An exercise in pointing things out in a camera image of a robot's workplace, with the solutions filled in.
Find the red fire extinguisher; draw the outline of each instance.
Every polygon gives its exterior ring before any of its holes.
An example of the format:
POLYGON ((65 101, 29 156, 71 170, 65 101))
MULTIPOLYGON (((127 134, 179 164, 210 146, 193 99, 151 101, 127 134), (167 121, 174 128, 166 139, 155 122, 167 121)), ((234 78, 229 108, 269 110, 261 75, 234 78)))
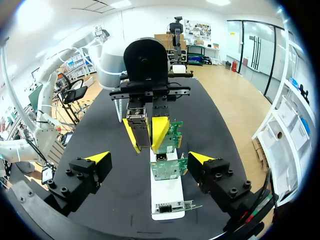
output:
POLYGON ((236 62, 236 61, 233 61, 233 62, 232 62, 232 71, 233 71, 233 72, 236 72, 236 71, 237 71, 237 62, 236 62))

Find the glass wall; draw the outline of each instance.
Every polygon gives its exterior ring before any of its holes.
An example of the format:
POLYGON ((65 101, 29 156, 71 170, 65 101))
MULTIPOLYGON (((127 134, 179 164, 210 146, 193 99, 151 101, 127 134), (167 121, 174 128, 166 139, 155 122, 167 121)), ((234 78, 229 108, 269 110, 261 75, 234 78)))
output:
POLYGON ((274 59, 274 27, 251 21, 244 21, 243 24, 244 43, 240 74, 264 94, 274 59))
POLYGON ((239 63, 241 58, 242 49, 242 22, 241 21, 228 21, 228 34, 227 34, 227 52, 226 60, 229 63, 237 62, 236 70, 239 70, 239 63))
POLYGON ((266 97, 273 103, 277 91, 280 86, 281 78, 284 71, 285 61, 286 61, 286 34, 284 30, 280 28, 275 28, 275 56, 274 56, 274 66, 272 72, 272 78, 266 92, 266 97))

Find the ceiling light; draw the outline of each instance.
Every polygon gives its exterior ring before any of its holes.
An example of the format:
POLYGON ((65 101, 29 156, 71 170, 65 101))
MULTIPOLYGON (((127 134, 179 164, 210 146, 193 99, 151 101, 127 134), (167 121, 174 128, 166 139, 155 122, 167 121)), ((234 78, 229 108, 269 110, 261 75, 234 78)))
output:
POLYGON ((12 74, 14 74, 17 70, 17 65, 11 65, 10 67, 7 68, 6 73, 11 76, 12 74))
POLYGON ((24 32, 32 32, 47 25, 53 10, 45 0, 26 0, 17 11, 18 25, 24 32))
POLYGON ((208 3, 215 4, 218 6, 224 6, 230 4, 229 0, 206 0, 208 3))
POLYGON ((128 0, 118 1, 118 2, 110 4, 110 6, 115 9, 124 8, 124 7, 130 6, 130 5, 131 5, 131 2, 128 0))
POLYGON ((71 30, 62 30, 57 32, 54 36, 53 39, 55 40, 61 40, 64 39, 65 37, 67 37, 69 35, 69 33, 71 32, 71 30))
POLYGON ((45 55, 46 52, 47 52, 47 51, 45 51, 45 50, 38 52, 37 55, 35 55, 35 58, 40 58, 40 57, 42 57, 43 55, 45 55))

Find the ceiling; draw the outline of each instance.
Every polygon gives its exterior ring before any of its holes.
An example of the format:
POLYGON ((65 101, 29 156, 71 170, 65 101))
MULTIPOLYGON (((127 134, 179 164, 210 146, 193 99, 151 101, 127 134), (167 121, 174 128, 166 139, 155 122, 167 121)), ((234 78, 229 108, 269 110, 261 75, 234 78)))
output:
MULTIPOLYGON (((132 5, 120 9, 107 6, 119 0, 99 0, 98 3, 97 0, 27 0, 26 2, 29 1, 42 1, 47 4, 51 18, 43 27, 27 31, 28 25, 22 26, 23 24, 19 24, 18 21, 19 15, 17 13, 13 15, 13 25, 8 32, 10 39, 7 42, 7 62, 8 67, 17 66, 14 75, 18 75, 36 61, 40 61, 41 58, 35 58, 39 52, 56 46, 61 41, 61 39, 53 38, 57 33, 66 31, 67 35, 104 15, 115 13, 117 10, 151 5, 184 5, 203 8, 223 15, 251 14, 277 17, 276 7, 270 3, 270 0, 230 0, 231 4, 225 6, 214 5, 206 0, 130 0, 132 5)), ((29 9, 27 14, 31 17, 40 14, 42 18, 36 22, 39 25, 43 23, 42 19, 48 15, 41 7, 29 9)))

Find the white platform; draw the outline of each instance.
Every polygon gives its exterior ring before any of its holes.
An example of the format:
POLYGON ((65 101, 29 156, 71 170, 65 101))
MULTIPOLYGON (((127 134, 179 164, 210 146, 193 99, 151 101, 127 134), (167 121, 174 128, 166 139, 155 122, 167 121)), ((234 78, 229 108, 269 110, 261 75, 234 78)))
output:
MULTIPOLYGON (((167 153, 167 159, 177 160, 177 150, 174 153, 167 153)), ((156 155, 150 149, 150 162, 156 162, 156 155)), ((164 204, 170 202, 184 201, 182 190, 181 176, 176 179, 158 180, 156 181, 150 167, 151 180, 151 213, 156 211, 156 204, 164 204)), ((152 214, 153 220, 169 220, 180 219, 185 216, 185 211, 170 212, 162 214, 152 214)))

